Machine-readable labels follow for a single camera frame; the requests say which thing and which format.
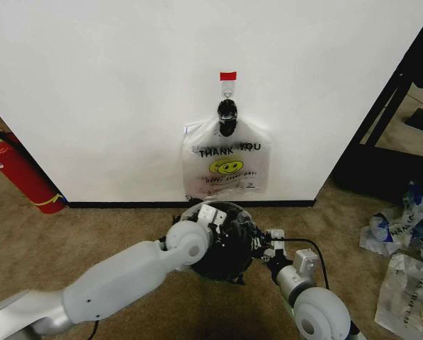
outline white wall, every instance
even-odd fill
[[[0,0],[0,115],[70,201],[183,200],[183,126],[237,70],[274,145],[250,199],[312,200],[422,25],[423,0]]]

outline red tape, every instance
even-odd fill
[[[235,72],[221,72],[220,80],[237,80],[237,73]]]

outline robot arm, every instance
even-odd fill
[[[315,287],[317,255],[304,249],[293,261],[286,258],[282,229],[263,234],[245,210],[231,203],[200,204],[186,215],[191,219],[174,224],[162,241],[137,243],[92,266],[64,290],[27,290],[0,302],[0,340],[36,339],[107,318],[184,266],[213,280],[242,282],[242,272],[257,258],[271,270],[307,340],[365,339],[349,336],[344,303],[330,290]]]
[[[219,223],[225,214],[210,215],[203,208],[200,216],[202,224],[180,221],[170,228],[165,244],[137,243],[92,266],[64,290],[27,290],[0,302],[0,339],[21,330],[32,333],[31,329],[36,334],[59,334],[130,305],[161,285],[169,272],[203,257],[212,239],[208,223]]]
[[[295,258],[286,258],[282,229],[268,230],[266,238],[271,247],[261,260],[271,270],[273,281],[279,286],[287,310],[296,327],[307,340],[365,339],[351,322],[348,309],[331,290],[315,287],[313,273],[319,258],[310,249],[296,251]]]

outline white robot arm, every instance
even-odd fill
[[[201,275],[219,279],[213,270],[205,272],[197,265],[207,263],[206,254],[216,256],[216,248],[228,251],[230,244],[225,248],[224,241],[232,235],[222,228],[227,213],[208,204],[200,204],[196,211],[194,221],[175,223],[162,241],[137,243],[92,266],[64,290],[27,290],[0,302],[0,340],[40,339],[40,335],[60,334],[80,322],[105,319],[156,289],[169,272],[184,266],[196,265],[193,268]],[[244,231],[238,230],[236,242],[241,230]],[[283,230],[271,230],[266,235],[281,238]],[[260,239],[253,237],[249,242],[249,260],[252,261],[252,257],[257,256],[251,251],[260,245]],[[312,273],[317,266],[317,255],[309,249],[298,251],[291,263],[284,256],[284,242],[272,241],[271,244],[262,249],[261,258],[271,269],[283,298],[292,307],[291,314],[300,333],[307,340],[350,339],[351,320],[344,303],[331,291],[314,287]],[[213,267],[219,262],[215,259],[208,259],[207,270],[209,263]],[[240,271],[244,271],[250,261],[245,261]]]
[[[27,326],[36,334],[59,334],[74,324],[107,318],[156,289],[170,271],[199,261],[209,245],[206,226],[180,221],[170,228],[165,245],[137,243],[92,266],[64,290],[14,295],[0,302],[0,340]],[[34,335],[25,329],[17,336],[22,333],[27,339]]]

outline crumpled plastic bag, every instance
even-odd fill
[[[410,182],[403,196],[403,211],[388,207],[370,218],[361,230],[359,246],[383,256],[398,249],[408,249],[416,239],[423,239],[423,195],[415,182]]]
[[[395,254],[380,289],[375,322],[405,340],[423,340],[423,262]]]

